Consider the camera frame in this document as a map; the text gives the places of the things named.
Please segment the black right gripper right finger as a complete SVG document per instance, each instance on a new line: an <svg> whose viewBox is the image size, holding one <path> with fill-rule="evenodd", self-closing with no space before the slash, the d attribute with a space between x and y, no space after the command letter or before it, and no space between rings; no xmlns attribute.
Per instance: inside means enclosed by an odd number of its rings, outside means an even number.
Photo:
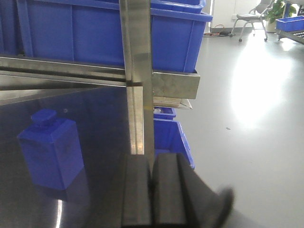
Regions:
<svg viewBox="0 0 304 228"><path fill-rule="evenodd" d="M156 228L221 228L232 211L233 190L213 191L180 153L157 156L152 186Z"/></svg>

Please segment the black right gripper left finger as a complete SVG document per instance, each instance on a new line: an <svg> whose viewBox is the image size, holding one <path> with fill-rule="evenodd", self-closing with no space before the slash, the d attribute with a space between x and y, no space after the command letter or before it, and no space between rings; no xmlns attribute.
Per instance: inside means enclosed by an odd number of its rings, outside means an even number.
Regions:
<svg viewBox="0 0 304 228"><path fill-rule="evenodd" d="M129 155L126 159L122 226L151 226L151 174L144 155Z"/></svg>

